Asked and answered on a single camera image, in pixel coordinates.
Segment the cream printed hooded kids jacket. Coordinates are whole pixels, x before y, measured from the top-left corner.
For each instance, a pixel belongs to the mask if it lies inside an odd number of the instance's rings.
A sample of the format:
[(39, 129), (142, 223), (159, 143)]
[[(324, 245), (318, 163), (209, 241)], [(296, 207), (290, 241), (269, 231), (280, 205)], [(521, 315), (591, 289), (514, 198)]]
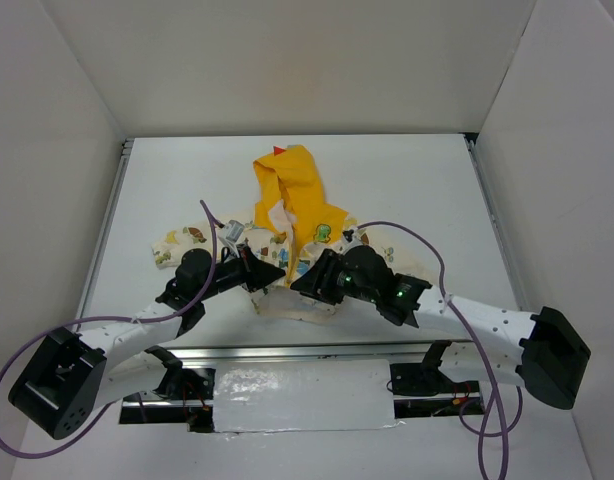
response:
[(354, 216), (326, 201), (314, 158), (305, 147), (275, 148), (255, 160), (253, 169), (260, 200), (253, 208), (223, 215), (219, 221), (242, 224), (238, 241), (247, 242), (257, 258), (290, 275), (287, 280), (276, 281), (266, 293), (250, 295), (257, 314), (315, 324), (328, 322), (337, 308), (290, 290), (290, 281), (305, 274), (325, 249), (343, 252), (343, 232), (350, 229), (394, 272), (435, 281), (435, 275), (409, 249), (381, 231), (360, 229)]

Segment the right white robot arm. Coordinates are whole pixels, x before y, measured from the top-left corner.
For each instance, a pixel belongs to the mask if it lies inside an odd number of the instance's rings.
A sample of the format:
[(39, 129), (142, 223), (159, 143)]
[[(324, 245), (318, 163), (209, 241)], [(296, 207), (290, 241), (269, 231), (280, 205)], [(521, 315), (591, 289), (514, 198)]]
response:
[(485, 351), (497, 381), (522, 386), (542, 403), (570, 410), (591, 357), (591, 351), (560, 311), (538, 313), (499, 309), (444, 294), (431, 283), (393, 272), (369, 246), (344, 254), (325, 250), (292, 290), (313, 300), (337, 305), (345, 298), (373, 304), (390, 323), (438, 330), (471, 338), (474, 348), (434, 345), (422, 367), (424, 384), (444, 391), (452, 383), (485, 379), (482, 360), (467, 355)]

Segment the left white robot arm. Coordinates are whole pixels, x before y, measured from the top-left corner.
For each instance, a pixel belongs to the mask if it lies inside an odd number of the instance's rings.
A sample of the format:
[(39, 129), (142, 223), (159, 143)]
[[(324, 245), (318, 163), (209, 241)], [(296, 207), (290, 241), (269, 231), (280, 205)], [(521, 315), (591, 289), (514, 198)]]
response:
[(204, 302), (235, 287), (262, 290), (285, 271), (241, 244), (213, 263), (204, 249), (185, 253), (156, 301), (127, 322), (75, 333), (51, 331), (8, 394), (9, 402), (55, 440), (74, 434), (101, 406), (141, 391), (163, 399), (199, 393), (204, 379), (164, 348), (205, 314)]

